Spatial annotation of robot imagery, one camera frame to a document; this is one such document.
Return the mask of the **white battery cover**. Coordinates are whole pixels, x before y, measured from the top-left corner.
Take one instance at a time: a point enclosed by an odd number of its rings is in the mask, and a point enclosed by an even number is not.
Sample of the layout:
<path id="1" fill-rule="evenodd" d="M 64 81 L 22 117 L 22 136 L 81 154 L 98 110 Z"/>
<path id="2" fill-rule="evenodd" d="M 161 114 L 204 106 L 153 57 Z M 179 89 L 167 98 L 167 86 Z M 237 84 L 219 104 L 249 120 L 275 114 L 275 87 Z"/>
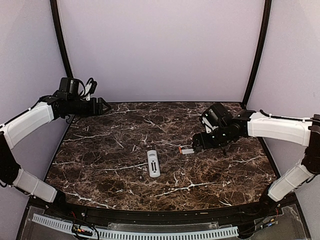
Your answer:
<path id="1" fill-rule="evenodd" d="M 182 149 L 181 150 L 181 154 L 182 155 L 188 155 L 188 154 L 194 154 L 195 151 L 192 148 L 188 148 L 188 149 Z"/>

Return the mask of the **white remote control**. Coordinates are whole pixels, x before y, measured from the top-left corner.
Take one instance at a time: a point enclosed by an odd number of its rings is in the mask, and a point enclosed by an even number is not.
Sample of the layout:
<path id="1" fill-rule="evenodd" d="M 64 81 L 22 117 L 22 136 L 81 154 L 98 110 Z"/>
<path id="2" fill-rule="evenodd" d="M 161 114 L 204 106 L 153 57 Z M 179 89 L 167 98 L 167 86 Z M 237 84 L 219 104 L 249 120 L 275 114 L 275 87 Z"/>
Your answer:
<path id="1" fill-rule="evenodd" d="M 149 176 L 151 178 L 158 178 L 161 175 L 161 172 L 160 172 L 158 154 L 156 150 L 147 151 L 147 162 L 148 162 Z"/>

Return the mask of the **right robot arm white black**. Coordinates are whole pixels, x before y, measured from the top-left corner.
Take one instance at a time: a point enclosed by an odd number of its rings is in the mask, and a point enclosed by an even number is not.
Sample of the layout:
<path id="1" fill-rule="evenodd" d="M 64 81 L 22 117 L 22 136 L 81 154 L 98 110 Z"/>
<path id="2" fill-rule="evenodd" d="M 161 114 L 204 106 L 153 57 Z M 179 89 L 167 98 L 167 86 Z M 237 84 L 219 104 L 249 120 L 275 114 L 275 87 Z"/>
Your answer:
<path id="1" fill-rule="evenodd" d="M 255 205 L 255 213 L 266 217 L 275 203 L 320 174 L 320 116 L 294 118 L 263 110 L 242 109 L 233 115 L 220 102 L 199 117 L 204 131 L 192 137 L 194 152 L 222 149 L 242 138 L 263 138 L 304 148 L 304 155 L 291 169 L 271 183 Z"/>

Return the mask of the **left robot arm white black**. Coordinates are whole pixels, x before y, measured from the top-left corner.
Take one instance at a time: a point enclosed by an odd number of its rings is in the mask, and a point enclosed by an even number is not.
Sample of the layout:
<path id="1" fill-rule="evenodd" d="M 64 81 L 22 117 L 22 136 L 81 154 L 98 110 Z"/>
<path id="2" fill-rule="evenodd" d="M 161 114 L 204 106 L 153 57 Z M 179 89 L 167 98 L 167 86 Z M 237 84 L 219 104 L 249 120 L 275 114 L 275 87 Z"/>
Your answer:
<path id="1" fill-rule="evenodd" d="M 65 194 L 44 181 L 43 167 L 49 165 L 53 147 L 45 145 L 53 138 L 41 137 L 40 128 L 55 120 L 70 120 L 73 116 L 101 116 L 111 109 L 102 98 L 95 97 L 98 83 L 91 77 L 86 83 L 80 79 L 63 77 L 58 90 L 41 96 L 22 113 L 0 125 L 0 186 L 14 188 L 28 197 L 51 204 L 60 218 L 71 213 Z"/>

